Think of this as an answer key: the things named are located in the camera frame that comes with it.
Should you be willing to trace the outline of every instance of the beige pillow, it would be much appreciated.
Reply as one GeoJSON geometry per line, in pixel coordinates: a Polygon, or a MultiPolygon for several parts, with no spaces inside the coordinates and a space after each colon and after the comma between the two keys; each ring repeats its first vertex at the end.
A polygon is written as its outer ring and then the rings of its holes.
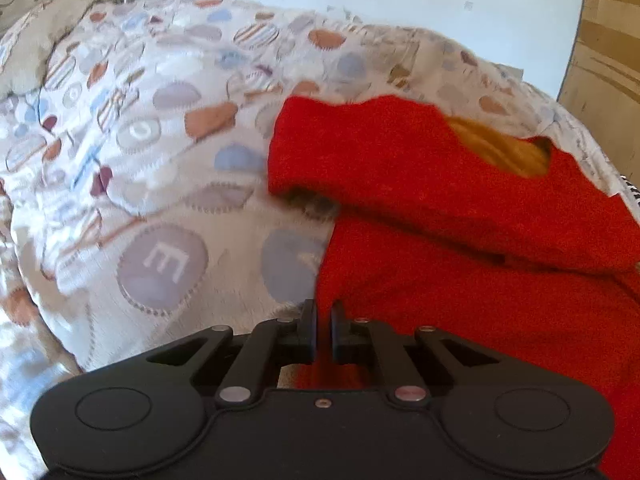
{"type": "Polygon", "coordinates": [[[96,0],[53,0],[31,9],[0,41],[0,100],[38,88],[53,46],[96,0]]]}

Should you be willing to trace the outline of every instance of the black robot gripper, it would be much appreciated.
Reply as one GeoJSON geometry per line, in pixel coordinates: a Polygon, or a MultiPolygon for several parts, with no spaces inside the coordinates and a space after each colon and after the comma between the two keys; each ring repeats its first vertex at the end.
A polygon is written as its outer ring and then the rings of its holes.
{"type": "Polygon", "coordinates": [[[613,414],[595,390],[434,327],[332,310],[361,390],[277,388],[316,356],[313,301],[250,334],[214,326],[73,378],[31,415],[50,480],[601,480],[613,414]]]}

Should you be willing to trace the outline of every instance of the bed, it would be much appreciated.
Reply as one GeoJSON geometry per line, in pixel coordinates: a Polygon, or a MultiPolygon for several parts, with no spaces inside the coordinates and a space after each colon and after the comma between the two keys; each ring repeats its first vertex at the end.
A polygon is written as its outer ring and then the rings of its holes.
{"type": "MultiPolygon", "coordinates": [[[[291,94],[339,104],[391,93],[546,136],[640,219],[564,108],[435,32],[244,0],[83,0],[71,10],[41,83],[0,102],[6,480],[44,470],[28,421],[53,384],[210,325],[249,331],[313,296],[336,209],[273,198],[265,184],[291,94]]],[[[12,48],[0,81],[46,11],[3,38],[12,48]]]]}

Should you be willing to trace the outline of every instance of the silver rivet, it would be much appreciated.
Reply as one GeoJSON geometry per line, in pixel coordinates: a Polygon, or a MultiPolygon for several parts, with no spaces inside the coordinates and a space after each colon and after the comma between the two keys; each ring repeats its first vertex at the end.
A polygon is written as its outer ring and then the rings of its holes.
{"type": "Polygon", "coordinates": [[[329,399],[316,400],[316,408],[330,408],[333,403],[329,399]]]}
{"type": "Polygon", "coordinates": [[[220,399],[226,402],[245,402],[251,397],[251,390],[244,386],[228,386],[220,390],[220,399]]]}
{"type": "Polygon", "coordinates": [[[404,402],[420,402],[426,399],[427,390],[420,386],[400,386],[395,391],[396,399],[404,402]]]}

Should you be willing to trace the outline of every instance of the red sweater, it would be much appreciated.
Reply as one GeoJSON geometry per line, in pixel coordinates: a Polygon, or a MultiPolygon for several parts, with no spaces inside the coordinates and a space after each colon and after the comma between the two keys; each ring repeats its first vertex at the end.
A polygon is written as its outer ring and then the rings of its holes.
{"type": "MultiPolygon", "coordinates": [[[[398,332],[432,324],[590,384],[616,415],[603,462],[640,471],[640,227],[622,199],[552,149],[521,178],[464,148],[436,107],[386,96],[331,106],[289,98],[269,188],[304,188],[345,207],[322,262],[321,314],[398,332]]],[[[320,363],[311,383],[330,383],[320,363]]]]}

